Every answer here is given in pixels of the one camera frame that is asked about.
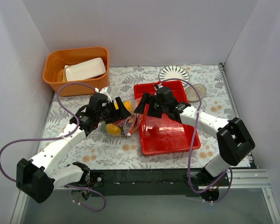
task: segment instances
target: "white wall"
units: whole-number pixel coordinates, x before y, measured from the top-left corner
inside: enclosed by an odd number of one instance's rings
[[[21,0],[0,0],[0,148],[39,137],[52,91],[42,81],[49,50]],[[36,153],[37,143],[20,143],[3,153],[15,178],[16,163]],[[15,183],[0,172],[0,224],[9,223],[18,196]]]
[[[225,62],[257,0],[23,0],[50,51],[103,45],[111,65]]]
[[[239,115],[256,142],[253,157],[272,182],[280,212],[280,0],[259,0],[226,62]]]

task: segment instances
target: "plastic bag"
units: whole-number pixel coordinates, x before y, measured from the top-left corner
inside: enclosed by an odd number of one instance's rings
[[[123,101],[125,108],[132,114],[130,117],[124,120],[117,121],[112,124],[106,124],[102,122],[100,125],[100,131],[107,136],[118,137],[126,136],[130,137],[135,132],[142,121],[142,114],[135,114],[133,111],[137,107],[139,99],[128,99]]]

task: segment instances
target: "striped plate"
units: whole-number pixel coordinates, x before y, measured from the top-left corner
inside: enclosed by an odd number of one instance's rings
[[[178,65],[169,65],[160,70],[159,79],[161,81],[168,78],[181,78],[185,81],[190,80],[190,75],[187,70]]]

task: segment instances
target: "round plate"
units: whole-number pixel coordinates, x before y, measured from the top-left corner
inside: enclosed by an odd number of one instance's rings
[[[202,99],[206,94],[206,87],[202,84],[194,84],[193,86],[198,91],[200,98]],[[194,89],[191,86],[189,86],[185,90],[185,92],[186,92],[187,99],[189,102],[195,102],[195,101],[199,100],[196,92],[194,91]]]
[[[168,78],[180,78],[185,81],[190,80],[190,75],[187,70],[183,67],[178,65],[169,65],[160,70],[159,79],[161,81],[168,79]]]

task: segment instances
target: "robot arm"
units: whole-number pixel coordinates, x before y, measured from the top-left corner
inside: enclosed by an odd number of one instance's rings
[[[79,127],[72,135],[64,137],[77,127],[75,118],[70,119],[69,124],[59,134],[62,139],[53,141],[29,161],[21,159],[18,162],[16,186],[36,202],[44,202],[54,189],[68,183],[75,183],[80,187],[87,184],[90,169],[86,165],[74,162],[66,168],[54,170],[56,165],[76,144],[95,130],[99,122],[105,121],[109,124],[131,116],[119,97],[115,98],[118,105],[116,109],[106,89],[102,91],[95,93],[90,98],[89,104],[77,111]]]
[[[166,114],[181,124],[195,126],[197,110],[185,102],[178,102],[168,87],[156,90],[155,95],[144,93],[135,113],[144,113],[148,104],[147,116],[161,118]],[[220,154],[213,158],[196,175],[196,181],[212,183],[230,166],[238,165],[254,148],[255,143],[239,118],[221,119],[199,112],[197,128],[217,139]]]
[[[119,97],[115,100],[118,109],[105,88],[102,92],[94,94],[89,104],[77,111],[79,127],[71,136],[64,137],[77,126],[75,118],[70,119],[69,124],[60,133],[62,139],[52,142],[29,161],[21,159],[18,162],[16,186],[36,202],[42,203],[56,188],[68,183],[78,186],[89,183],[90,169],[80,162],[74,162],[59,170],[54,168],[77,143],[98,127],[99,122],[105,121],[109,124],[131,115]],[[161,118],[165,113],[179,123],[195,125],[196,109],[186,102],[178,102],[168,87],[157,89],[155,95],[145,93],[134,112],[143,114],[146,104],[149,104],[147,116]],[[195,175],[196,181],[200,183],[211,183],[229,166],[238,165],[255,147],[243,121],[238,118],[230,121],[200,112],[198,129],[216,138],[220,150],[220,154]]]

